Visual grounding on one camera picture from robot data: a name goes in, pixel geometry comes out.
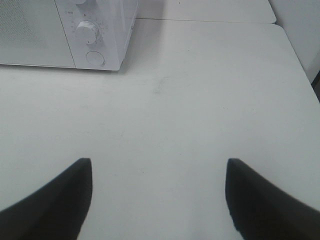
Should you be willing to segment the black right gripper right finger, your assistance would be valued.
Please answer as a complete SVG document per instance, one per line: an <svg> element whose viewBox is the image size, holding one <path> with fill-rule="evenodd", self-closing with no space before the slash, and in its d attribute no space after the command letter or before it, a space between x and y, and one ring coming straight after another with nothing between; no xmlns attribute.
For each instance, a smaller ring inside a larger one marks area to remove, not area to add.
<svg viewBox="0 0 320 240"><path fill-rule="evenodd" d="M237 158L226 166L225 199L245 240L318 240L320 213Z"/></svg>

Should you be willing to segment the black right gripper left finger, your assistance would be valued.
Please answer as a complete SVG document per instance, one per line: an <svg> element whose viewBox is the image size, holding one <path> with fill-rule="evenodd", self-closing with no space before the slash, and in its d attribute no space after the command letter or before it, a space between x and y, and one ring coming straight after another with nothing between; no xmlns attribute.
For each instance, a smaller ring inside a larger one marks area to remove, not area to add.
<svg viewBox="0 0 320 240"><path fill-rule="evenodd" d="M92 162L80 158L46 185L0 212L2 240L76 240L93 194Z"/></svg>

